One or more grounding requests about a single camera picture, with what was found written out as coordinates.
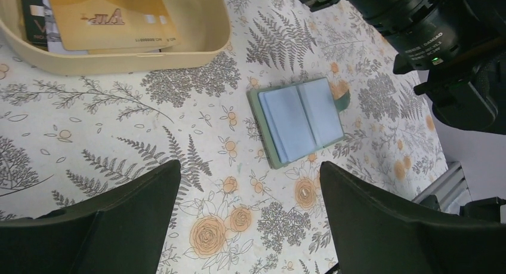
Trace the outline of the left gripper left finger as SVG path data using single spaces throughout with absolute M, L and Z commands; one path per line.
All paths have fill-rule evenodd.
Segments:
M 155 273 L 181 181 L 169 161 L 38 218 L 1 223 L 2 273 Z

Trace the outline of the green card holder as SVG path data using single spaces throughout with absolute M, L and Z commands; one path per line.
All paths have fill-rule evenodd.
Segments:
M 334 97 L 327 78 L 251 89 L 246 95 L 274 170 L 345 136 L 340 112 L 348 108 L 350 93 Z

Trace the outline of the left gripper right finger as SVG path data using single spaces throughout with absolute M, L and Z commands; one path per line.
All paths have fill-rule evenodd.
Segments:
M 342 273 L 504 273 L 505 224 L 443 213 L 326 161 L 320 185 Z

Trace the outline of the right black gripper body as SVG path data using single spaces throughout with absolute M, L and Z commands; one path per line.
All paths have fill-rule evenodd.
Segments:
M 505 49 L 505 0 L 299 0 L 312 12 L 351 4 L 396 50 L 396 71 L 479 62 Z

